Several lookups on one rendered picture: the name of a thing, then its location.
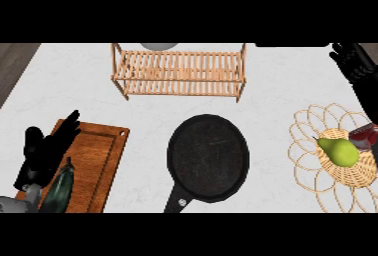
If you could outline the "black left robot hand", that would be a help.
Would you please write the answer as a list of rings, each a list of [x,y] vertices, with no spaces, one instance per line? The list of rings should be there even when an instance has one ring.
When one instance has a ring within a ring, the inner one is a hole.
[[[20,170],[14,187],[26,191],[26,186],[38,184],[45,188],[55,176],[64,155],[82,132],[80,112],[73,111],[57,132],[45,136],[39,127],[26,130],[24,156],[26,161]]]

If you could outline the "black frying pan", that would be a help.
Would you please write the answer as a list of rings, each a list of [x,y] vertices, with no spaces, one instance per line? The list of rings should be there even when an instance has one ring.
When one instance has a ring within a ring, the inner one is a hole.
[[[250,150],[227,118],[203,114],[181,124],[169,142],[168,169],[175,185],[166,213],[179,213],[193,200],[215,203],[238,192],[250,169]]]

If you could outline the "wooden tiered shelf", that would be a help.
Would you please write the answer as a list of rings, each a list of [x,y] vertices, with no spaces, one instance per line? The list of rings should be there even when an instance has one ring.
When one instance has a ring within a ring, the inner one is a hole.
[[[111,44],[111,81],[123,95],[215,96],[241,99],[247,44],[238,52],[123,50]]]

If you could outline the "grey round object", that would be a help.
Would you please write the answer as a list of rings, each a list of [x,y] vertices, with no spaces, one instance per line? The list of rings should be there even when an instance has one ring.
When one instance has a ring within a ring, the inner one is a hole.
[[[141,43],[142,46],[151,51],[170,50],[179,43]]]

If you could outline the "green pear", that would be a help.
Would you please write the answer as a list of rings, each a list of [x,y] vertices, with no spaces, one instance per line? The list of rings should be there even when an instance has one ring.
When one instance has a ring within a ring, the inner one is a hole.
[[[355,144],[345,138],[318,138],[320,162],[326,166],[352,167],[361,157]]]

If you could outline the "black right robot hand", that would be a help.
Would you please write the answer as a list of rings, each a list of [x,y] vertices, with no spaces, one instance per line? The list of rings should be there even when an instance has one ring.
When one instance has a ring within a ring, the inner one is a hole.
[[[358,43],[334,43],[330,57],[352,84],[362,109],[378,125],[378,65]]]

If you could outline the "dark green zucchini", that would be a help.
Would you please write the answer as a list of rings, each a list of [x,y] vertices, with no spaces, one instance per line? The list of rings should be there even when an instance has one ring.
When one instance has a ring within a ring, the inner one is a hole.
[[[67,158],[41,207],[42,213],[64,213],[67,211],[74,187],[74,170],[72,158]]]

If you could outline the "wooden cutting board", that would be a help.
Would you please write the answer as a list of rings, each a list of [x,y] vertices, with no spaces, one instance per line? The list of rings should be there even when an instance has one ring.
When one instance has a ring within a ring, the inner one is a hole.
[[[54,133],[66,119],[58,121]],[[52,181],[49,185],[42,188],[38,213],[42,213],[41,207],[60,171],[67,163],[67,158],[72,158],[76,170],[72,200],[64,213],[101,213],[104,211],[129,137],[129,130],[123,127],[83,122],[80,122],[79,128],[82,132],[64,155]],[[14,197],[15,199],[26,199],[29,186],[26,186],[26,191],[18,190],[18,196]]]

